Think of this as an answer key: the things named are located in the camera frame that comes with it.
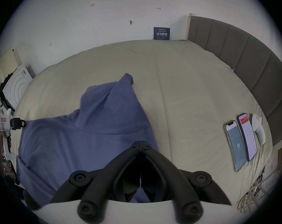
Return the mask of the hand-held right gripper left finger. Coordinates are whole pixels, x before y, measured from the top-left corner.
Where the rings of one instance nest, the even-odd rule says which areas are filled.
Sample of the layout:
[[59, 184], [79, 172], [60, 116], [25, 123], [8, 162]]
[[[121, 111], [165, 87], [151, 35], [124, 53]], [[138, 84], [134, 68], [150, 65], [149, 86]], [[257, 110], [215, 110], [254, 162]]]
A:
[[129, 202], [140, 187], [141, 141], [116, 156], [104, 168], [73, 172], [50, 203], [80, 200], [77, 213], [83, 221], [102, 221], [109, 199]]

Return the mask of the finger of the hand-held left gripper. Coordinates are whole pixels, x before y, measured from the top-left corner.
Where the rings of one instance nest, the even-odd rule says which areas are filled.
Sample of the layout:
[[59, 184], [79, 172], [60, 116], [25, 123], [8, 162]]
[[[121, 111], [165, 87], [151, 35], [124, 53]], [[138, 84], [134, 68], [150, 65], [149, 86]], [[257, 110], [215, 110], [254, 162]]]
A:
[[26, 127], [26, 121], [22, 120], [20, 118], [15, 118], [15, 130], [25, 128]]

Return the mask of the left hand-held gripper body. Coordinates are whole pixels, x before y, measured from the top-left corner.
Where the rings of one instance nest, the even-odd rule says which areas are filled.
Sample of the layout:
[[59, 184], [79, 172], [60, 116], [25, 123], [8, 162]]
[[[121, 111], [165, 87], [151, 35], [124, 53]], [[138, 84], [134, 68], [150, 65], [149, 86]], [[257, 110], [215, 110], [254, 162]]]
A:
[[11, 109], [7, 110], [6, 114], [0, 113], [0, 132], [4, 132], [5, 136], [2, 138], [4, 156], [8, 161], [16, 159], [15, 153], [10, 151], [9, 137], [11, 136]]

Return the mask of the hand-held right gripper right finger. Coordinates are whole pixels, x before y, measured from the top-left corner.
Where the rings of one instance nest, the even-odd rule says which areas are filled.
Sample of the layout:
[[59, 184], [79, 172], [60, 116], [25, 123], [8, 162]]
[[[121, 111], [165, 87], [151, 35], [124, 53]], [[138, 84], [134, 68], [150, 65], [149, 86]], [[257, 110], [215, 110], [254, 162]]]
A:
[[177, 221], [198, 221], [200, 201], [230, 205], [225, 192], [204, 171], [178, 169], [146, 141], [141, 141], [141, 188], [152, 203], [172, 200]]

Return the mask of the person's left hand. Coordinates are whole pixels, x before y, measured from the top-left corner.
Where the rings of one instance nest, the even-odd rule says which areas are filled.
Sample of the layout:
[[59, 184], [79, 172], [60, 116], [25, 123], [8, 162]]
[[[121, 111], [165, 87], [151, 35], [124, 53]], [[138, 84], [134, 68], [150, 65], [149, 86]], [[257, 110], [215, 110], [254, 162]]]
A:
[[9, 161], [5, 160], [3, 157], [4, 146], [3, 138], [7, 141], [7, 136], [5, 132], [0, 131], [0, 175], [8, 185], [20, 185], [17, 179], [16, 172]]

